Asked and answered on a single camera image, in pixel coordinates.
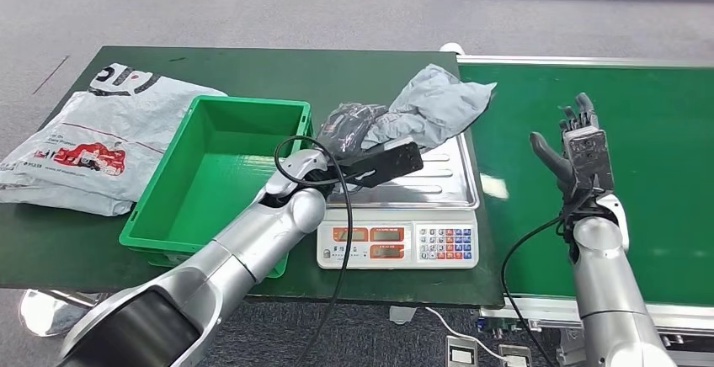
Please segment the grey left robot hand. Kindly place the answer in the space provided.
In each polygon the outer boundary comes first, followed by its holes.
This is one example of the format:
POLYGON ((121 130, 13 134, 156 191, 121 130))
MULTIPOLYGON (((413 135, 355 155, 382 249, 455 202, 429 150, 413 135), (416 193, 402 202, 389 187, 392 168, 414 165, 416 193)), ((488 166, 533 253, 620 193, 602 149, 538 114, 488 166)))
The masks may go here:
POLYGON ((380 104, 340 104, 322 123, 316 140, 337 159, 358 156, 367 132, 386 112, 380 104))

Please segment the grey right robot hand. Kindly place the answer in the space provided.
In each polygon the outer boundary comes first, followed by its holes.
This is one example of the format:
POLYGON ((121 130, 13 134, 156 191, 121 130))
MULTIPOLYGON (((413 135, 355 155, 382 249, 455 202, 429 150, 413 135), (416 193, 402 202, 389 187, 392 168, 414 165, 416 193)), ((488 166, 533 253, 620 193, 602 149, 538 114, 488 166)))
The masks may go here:
POLYGON ((598 117, 589 96, 586 93, 579 93, 575 97, 575 102, 578 112, 575 112, 571 106, 564 107, 562 112, 565 118, 558 123, 562 138, 561 153, 553 150, 540 132, 532 131, 529 135, 532 151, 556 177, 557 187, 562 192, 565 205, 576 204, 585 196, 585 190, 578 186, 570 157, 564 151, 566 144, 563 138, 567 133, 588 127, 599 129, 598 117))

